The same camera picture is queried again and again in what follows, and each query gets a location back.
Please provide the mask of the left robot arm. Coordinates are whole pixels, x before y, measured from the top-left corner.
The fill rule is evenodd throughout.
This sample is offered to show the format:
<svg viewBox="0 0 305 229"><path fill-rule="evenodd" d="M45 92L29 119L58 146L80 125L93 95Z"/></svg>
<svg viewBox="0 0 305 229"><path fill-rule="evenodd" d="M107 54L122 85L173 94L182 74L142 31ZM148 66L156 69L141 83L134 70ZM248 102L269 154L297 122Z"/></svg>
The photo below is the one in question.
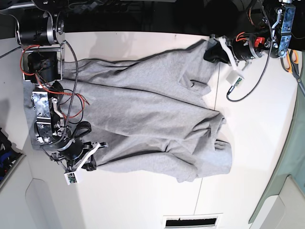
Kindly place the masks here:
<svg viewBox="0 0 305 229"><path fill-rule="evenodd" d="M261 22L257 24L252 19L256 3L259 4L262 15ZM267 52L271 52L271 58L284 58L292 37L295 11L296 7L291 0L251 1L245 12L254 31L222 36L235 62L260 58Z"/></svg>

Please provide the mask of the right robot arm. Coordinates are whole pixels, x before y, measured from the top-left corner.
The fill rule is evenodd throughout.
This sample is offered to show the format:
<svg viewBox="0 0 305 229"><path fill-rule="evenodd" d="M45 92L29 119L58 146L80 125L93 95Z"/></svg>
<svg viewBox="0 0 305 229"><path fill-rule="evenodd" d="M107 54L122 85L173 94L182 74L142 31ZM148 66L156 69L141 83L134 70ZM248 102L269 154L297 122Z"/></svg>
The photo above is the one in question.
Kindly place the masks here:
<svg viewBox="0 0 305 229"><path fill-rule="evenodd" d="M73 176L78 169L94 171L98 144L83 142L92 130L83 120L86 99L61 85L63 77L64 22L56 13L28 10L17 20L16 38L22 46L20 70L33 85L34 141L50 160L62 163Z"/></svg>

